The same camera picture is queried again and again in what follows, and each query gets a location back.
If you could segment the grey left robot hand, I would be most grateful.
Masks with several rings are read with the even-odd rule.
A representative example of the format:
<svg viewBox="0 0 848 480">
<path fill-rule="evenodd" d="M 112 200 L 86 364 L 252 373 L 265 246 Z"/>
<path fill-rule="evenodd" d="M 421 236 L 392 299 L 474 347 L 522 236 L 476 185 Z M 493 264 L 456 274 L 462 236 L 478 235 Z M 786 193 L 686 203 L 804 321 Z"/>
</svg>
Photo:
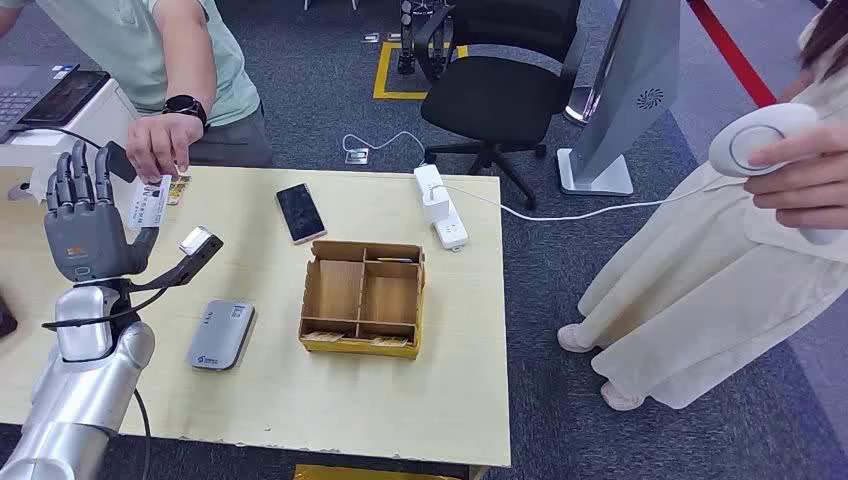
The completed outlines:
<svg viewBox="0 0 848 480">
<path fill-rule="evenodd" d="M 58 157 L 47 180 L 44 227 L 53 260 L 73 283 L 139 274 L 147 268 L 159 229 L 144 227 L 132 243 L 126 240 L 109 170 L 129 164 L 126 152 L 110 141 L 90 169 L 86 151 L 86 143 L 76 141 Z"/>
</svg>

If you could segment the person's left hand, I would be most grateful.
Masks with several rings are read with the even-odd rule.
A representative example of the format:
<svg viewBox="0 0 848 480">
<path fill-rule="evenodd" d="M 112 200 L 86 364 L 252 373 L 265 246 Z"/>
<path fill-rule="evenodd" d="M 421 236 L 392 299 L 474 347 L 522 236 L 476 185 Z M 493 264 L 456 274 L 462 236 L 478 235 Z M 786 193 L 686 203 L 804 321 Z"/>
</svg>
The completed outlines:
<svg viewBox="0 0 848 480">
<path fill-rule="evenodd" d="M 134 120 L 128 127 L 127 158 L 146 184 L 189 168 L 189 146 L 201 139 L 203 123 L 195 116 L 165 113 Z"/>
</svg>

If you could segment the person's right hand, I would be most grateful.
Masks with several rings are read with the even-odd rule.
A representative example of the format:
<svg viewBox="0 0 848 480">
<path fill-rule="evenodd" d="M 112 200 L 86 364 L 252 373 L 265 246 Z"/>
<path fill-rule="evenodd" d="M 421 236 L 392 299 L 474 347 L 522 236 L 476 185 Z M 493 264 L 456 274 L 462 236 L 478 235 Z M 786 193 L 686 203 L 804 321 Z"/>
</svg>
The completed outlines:
<svg viewBox="0 0 848 480">
<path fill-rule="evenodd" d="M 754 152 L 753 166 L 780 169 L 749 178 L 756 207 L 789 228 L 847 228 L 847 124 L 823 122 Z"/>
</svg>

